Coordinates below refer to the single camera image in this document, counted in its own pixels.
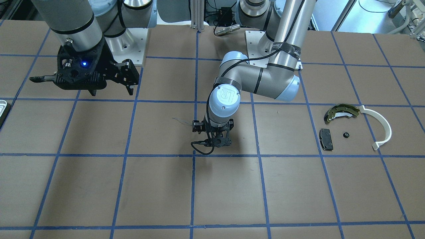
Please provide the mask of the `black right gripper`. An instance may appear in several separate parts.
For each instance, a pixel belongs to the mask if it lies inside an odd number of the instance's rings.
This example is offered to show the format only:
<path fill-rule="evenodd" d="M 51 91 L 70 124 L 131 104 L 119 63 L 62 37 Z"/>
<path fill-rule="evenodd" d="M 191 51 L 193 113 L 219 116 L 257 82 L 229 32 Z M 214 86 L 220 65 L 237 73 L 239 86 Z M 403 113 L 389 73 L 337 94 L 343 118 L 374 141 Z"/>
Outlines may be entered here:
<path fill-rule="evenodd" d="M 70 47 L 61 46 L 57 55 L 56 75 L 29 77 L 33 83 L 53 82 L 64 90 L 96 90 L 106 88 L 107 80 L 115 77 L 115 60 L 106 42 L 99 42 L 90 50 L 69 54 Z"/>

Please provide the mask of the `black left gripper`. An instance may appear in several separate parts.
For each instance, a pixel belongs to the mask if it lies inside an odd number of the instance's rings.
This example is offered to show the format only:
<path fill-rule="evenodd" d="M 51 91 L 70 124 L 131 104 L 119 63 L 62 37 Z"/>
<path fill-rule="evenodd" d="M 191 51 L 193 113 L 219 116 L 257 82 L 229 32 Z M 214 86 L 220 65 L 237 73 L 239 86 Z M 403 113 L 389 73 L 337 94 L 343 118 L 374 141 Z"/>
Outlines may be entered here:
<path fill-rule="evenodd" d="M 212 127 L 206 121 L 203 121 L 205 130 L 211 133 L 211 139 L 206 139 L 203 145 L 205 147 L 223 147 L 232 145 L 232 140 L 229 137 L 229 132 L 233 128 L 233 121 L 228 121 L 222 127 Z"/>

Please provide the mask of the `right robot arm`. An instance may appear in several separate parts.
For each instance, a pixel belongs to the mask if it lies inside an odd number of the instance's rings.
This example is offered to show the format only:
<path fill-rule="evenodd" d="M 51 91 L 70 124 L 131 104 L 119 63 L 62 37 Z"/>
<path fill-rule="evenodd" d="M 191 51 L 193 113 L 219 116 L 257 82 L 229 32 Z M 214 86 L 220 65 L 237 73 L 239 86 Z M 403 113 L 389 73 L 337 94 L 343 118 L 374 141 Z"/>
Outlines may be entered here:
<path fill-rule="evenodd" d="M 137 52 L 130 29 L 157 25 L 155 0 L 33 0 L 61 46 L 57 71 L 31 77 L 33 83 L 52 82 L 64 90 L 87 90 L 95 96 L 108 81 L 125 86 L 129 95 L 139 82 L 136 60 L 115 56 Z"/>

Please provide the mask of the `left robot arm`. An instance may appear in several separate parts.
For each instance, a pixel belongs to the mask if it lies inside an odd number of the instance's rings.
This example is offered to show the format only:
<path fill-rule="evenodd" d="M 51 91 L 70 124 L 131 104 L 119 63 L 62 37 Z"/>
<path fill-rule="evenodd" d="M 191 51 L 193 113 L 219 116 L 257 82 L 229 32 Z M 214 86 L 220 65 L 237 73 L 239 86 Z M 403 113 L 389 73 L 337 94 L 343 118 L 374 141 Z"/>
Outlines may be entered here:
<path fill-rule="evenodd" d="M 292 101 L 299 89 L 295 70 L 312 17 L 315 0 L 285 0 L 278 10 L 277 0 L 239 0 L 236 17 L 243 26 L 264 31 L 259 42 L 260 56 L 238 51 L 225 54 L 208 96 L 203 121 L 193 121 L 193 132 L 205 132 L 199 145 L 220 148 L 232 144 L 241 92 L 246 91 L 279 101 Z"/>

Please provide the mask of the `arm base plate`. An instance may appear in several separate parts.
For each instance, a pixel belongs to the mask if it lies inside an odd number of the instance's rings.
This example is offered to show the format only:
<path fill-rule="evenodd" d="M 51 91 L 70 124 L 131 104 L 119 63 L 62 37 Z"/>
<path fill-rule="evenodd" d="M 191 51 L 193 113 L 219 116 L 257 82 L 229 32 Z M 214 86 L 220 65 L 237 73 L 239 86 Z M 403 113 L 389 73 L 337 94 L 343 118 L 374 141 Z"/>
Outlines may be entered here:
<path fill-rule="evenodd" d="M 272 47 L 272 41 L 270 41 L 266 32 L 264 31 L 245 31 L 246 49 L 249 58 L 259 58 L 266 56 L 270 53 Z M 262 68 L 267 67 L 268 59 L 260 59 L 255 61 L 249 61 L 250 65 L 259 66 Z M 296 70 L 302 70 L 303 65 L 301 59 L 296 64 Z"/>
<path fill-rule="evenodd" d="M 143 66 L 147 46 L 148 29 L 130 28 L 115 38 L 105 38 L 118 63 L 130 59 L 135 66 Z"/>

